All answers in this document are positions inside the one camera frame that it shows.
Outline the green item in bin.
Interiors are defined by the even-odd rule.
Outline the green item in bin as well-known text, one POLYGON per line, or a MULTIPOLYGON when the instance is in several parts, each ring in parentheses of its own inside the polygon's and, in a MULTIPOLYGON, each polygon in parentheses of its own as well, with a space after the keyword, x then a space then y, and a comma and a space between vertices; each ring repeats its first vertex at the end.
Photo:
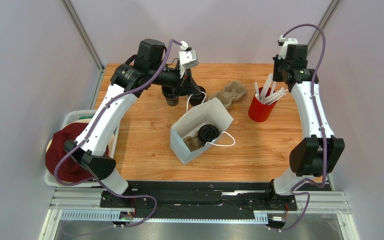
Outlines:
POLYGON ((94 117, 95 113, 91 114, 79 114, 78 120, 84 120, 84 119, 92 119, 94 117))

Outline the red cup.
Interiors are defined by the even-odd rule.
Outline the red cup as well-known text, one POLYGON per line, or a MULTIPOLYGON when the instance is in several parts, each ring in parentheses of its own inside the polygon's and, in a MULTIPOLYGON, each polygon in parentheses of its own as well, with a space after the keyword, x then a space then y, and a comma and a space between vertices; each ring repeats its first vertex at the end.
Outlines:
POLYGON ((263 104, 258 100, 257 94, 254 93, 250 107, 248 108, 248 116, 254 122, 265 122, 268 120, 276 104, 276 101, 272 104, 263 104))

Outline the white wrapped straws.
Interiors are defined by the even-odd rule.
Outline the white wrapped straws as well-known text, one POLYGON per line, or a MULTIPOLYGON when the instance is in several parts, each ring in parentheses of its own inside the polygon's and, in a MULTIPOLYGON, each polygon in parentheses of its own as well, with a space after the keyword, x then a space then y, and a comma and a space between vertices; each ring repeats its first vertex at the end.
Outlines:
POLYGON ((257 100, 260 104, 263 105, 272 105, 286 95, 289 90, 281 87, 279 90, 275 91, 277 82, 273 80, 273 74, 270 73, 263 85, 262 88, 259 88, 257 82, 254 83, 254 97, 253 100, 257 100))

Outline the black lidded coffee cup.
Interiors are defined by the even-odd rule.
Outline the black lidded coffee cup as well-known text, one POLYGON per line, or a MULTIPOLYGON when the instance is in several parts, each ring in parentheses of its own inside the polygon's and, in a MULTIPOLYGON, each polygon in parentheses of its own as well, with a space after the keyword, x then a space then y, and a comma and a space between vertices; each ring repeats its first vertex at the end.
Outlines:
POLYGON ((203 102, 205 102, 207 99, 206 90, 202 86, 199 86, 199 89, 200 89, 200 94, 193 94, 190 96, 188 100, 188 103, 192 106, 200 105, 203 102))

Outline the white paper bag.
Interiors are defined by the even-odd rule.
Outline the white paper bag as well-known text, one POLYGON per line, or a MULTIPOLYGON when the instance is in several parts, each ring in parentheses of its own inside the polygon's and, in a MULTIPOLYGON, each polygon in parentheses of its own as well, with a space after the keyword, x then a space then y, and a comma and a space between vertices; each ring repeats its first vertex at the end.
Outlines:
POLYGON ((170 149, 187 165, 213 146, 232 147, 236 139, 228 128, 233 120, 217 98, 194 106, 171 126, 170 149))

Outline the pulp cup carrier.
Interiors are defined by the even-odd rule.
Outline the pulp cup carrier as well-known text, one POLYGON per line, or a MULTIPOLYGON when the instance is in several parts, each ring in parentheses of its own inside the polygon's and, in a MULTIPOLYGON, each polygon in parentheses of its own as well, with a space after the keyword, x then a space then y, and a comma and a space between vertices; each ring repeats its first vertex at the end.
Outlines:
POLYGON ((200 141, 199 135, 197 132, 194 135, 187 136, 186 138, 184 138, 183 142, 191 152, 196 151, 206 145, 205 143, 202 143, 200 141))
POLYGON ((218 99, 228 109, 232 103, 242 100, 247 93, 246 87, 239 81, 227 83, 223 90, 209 97, 209 100, 218 99))

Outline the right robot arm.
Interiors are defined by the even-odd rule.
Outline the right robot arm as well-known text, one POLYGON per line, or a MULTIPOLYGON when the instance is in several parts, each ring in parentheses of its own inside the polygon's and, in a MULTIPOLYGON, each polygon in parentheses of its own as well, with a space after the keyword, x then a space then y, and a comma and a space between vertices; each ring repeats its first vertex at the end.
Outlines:
POLYGON ((344 140, 335 137, 328 124, 317 72, 307 67, 307 55, 307 45, 284 42, 273 58, 273 79, 287 85, 298 109, 303 137, 290 152, 289 168, 273 180, 274 192, 280 196, 292 195, 318 177, 322 178, 319 186, 324 187, 345 148, 344 140))

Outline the black cup lid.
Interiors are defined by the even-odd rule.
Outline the black cup lid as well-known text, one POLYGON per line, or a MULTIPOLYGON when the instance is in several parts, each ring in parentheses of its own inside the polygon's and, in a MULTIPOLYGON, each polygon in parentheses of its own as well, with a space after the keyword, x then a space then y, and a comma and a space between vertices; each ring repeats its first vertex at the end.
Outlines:
POLYGON ((211 143, 213 140, 217 139, 220 135, 220 131, 215 125, 205 124, 198 130, 199 140, 203 144, 211 143))

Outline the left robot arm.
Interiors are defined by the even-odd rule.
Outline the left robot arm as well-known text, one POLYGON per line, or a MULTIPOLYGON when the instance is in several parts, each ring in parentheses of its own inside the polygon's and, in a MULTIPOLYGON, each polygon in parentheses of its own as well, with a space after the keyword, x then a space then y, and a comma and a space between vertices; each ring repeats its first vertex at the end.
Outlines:
POLYGON ((137 53, 115 69, 106 95, 87 127, 75 140, 65 141, 66 154, 54 170, 55 180, 59 180, 59 167, 71 158, 107 191, 121 196, 129 184, 116 170, 117 162, 106 155, 115 128, 152 84, 171 88, 173 97, 200 94, 191 72, 198 64, 196 51, 185 41, 170 39, 165 45, 155 39, 142 40, 137 53))

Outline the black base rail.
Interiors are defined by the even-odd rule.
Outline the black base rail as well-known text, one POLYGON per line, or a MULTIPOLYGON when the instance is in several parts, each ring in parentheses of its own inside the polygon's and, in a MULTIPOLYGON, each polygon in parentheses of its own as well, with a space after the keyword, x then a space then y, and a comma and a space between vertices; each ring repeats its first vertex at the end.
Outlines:
POLYGON ((104 190, 101 208, 134 210, 152 219, 251 220, 254 211, 297 210, 295 196, 275 194, 271 182, 135 181, 116 197, 104 190))

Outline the maroon cloth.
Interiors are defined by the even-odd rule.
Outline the maroon cloth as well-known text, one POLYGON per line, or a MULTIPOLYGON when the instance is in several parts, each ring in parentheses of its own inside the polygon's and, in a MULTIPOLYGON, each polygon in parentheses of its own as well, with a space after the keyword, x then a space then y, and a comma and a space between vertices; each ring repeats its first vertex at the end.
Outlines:
MULTIPOLYGON (((89 122, 89 119, 77 120, 54 133, 45 153, 45 166, 51 174, 54 174, 57 164, 66 155, 63 149, 65 141, 74 141, 85 130, 89 122)), ((70 157, 59 167, 58 177, 64 182, 76 183, 91 178, 92 174, 70 157)))

